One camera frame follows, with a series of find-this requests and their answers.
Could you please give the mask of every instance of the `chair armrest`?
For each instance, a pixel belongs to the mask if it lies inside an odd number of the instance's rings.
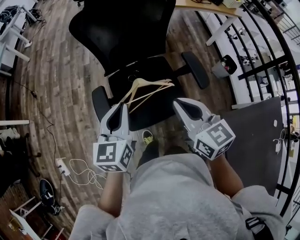
[[[111,109],[108,97],[103,86],[99,86],[92,91],[92,100],[96,115],[101,122],[104,115]]]
[[[207,88],[210,84],[210,80],[199,59],[192,52],[183,52],[181,56],[193,74],[200,89]]]

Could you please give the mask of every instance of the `chair seat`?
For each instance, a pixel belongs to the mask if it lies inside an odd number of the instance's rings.
[[[140,60],[109,77],[108,82],[115,104],[128,93],[132,87],[132,81],[136,78],[143,78],[149,82],[171,79],[175,86],[154,93],[129,115],[129,128],[131,131],[148,128],[171,117],[174,115],[173,100],[185,97],[181,85],[174,76],[173,70],[167,60],[164,57],[153,57]],[[139,88],[134,99],[155,91],[158,88],[159,86]],[[129,111],[134,109],[143,100],[144,98],[133,102]]]

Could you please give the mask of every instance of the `chair backrest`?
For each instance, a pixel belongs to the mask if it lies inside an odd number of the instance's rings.
[[[100,61],[109,75],[165,53],[165,37],[176,0],[85,0],[71,20],[71,34]]]

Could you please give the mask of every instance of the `backpack strap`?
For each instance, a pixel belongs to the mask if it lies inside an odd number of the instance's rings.
[[[273,240],[270,229],[259,217],[248,218],[245,222],[246,228],[251,230],[255,240]]]

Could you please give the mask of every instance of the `white cable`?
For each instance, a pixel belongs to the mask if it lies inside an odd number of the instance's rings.
[[[84,162],[87,168],[86,168],[85,170],[83,170],[81,173],[75,172],[74,169],[73,169],[73,167],[72,167],[72,165],[71,165],[71,162],[74,161],[74,160]],[[81,175],[81,174],[83,174],[84,172],[88,171],[88,181],[89,181],[88,183],[78,183],[78,182],[75,182],[75,181],[72,179],[71,175],[69,175],[72,182],[74,182],[76,185],[79,185],[79,186],[85,186],[85,185],[88,185],[88,184],[95,184],[97,188],[103,190],[103,187],[101,186],[101,184],[100,184],[100,183],[98,182],[98,180],[97,180],[97,176],[99,176],[99,177],[101,177],[101,178],[104,178],[105,180],[106,180],[106,177],[104,177],[104,176],[102,176],[102,175],[100,175],[100,174],[95,173],[94,170],[92,170],[92,169],[89,168],[89,166],[88,166],[88,164],[86,163],[86,161],[84,161],[84,160],[82,160],[82,159],[76,159],[76,158],[74,158],[74,159],[71,159],[71,160],[69,161],[69,164],[70,164],[70,168],[72,169],[72,171],[73,171],[76,175]]]
[[[285,129],[282,129],[282,130],[281,130],[281,132],[280,132],[280,137],[279,137],[278,139],[273,139],[273,141],[277,141],[277,144],[279,144],[279,150],[276,152],[277,154],[278,154],[278,153],[280,152],[280,150],[281,150],[281,145],[282,145],[281,140],[283,141],[283,140],[285,139],[285,134],[284,134],[284,137],[281,138],[282,132],[285,133]]]

